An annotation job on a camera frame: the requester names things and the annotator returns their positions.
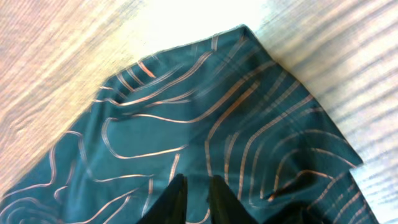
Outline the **black printed cycling jersey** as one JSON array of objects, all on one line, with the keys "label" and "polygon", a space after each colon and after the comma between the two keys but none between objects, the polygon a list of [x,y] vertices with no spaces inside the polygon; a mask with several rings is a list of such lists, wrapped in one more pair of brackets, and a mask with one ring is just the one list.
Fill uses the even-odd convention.
[{"label": "black printed cycling jersey", "polygon": [[362,159],[245,26],[111,76],[1,199],[2,223],[135,223],[177,174],[185,223],[211,223],[221,176],[259,223],[375,223]]}]

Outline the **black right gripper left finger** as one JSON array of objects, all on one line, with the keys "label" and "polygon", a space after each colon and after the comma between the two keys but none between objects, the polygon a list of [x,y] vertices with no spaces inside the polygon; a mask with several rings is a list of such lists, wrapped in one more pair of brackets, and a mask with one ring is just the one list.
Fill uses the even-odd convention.
[{"label": "black right gripper left finger", "polygon": [[187,193],[187,178],[177,174],[137,224],[185,224]]}]

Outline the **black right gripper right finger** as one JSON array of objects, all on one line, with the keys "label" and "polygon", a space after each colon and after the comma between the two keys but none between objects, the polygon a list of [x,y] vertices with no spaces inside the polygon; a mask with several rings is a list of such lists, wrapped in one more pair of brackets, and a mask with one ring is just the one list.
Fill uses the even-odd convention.
[{"label": "black right gripper right finger", "polygon": [[208,203],[212,224],[258,224],[219,175],[211,178]]}]

